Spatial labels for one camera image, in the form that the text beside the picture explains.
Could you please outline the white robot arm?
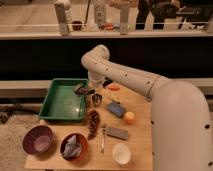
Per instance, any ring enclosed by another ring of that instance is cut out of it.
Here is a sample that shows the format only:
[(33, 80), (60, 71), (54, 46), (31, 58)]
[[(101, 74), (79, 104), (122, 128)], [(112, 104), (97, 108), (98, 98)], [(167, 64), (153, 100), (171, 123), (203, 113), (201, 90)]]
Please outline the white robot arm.
[(211, 116), (195, 85), (113, 63), (98, 45), (81, 58), (91, 83), (116, 81), (151, 101), (153, 171), (213, 171)]

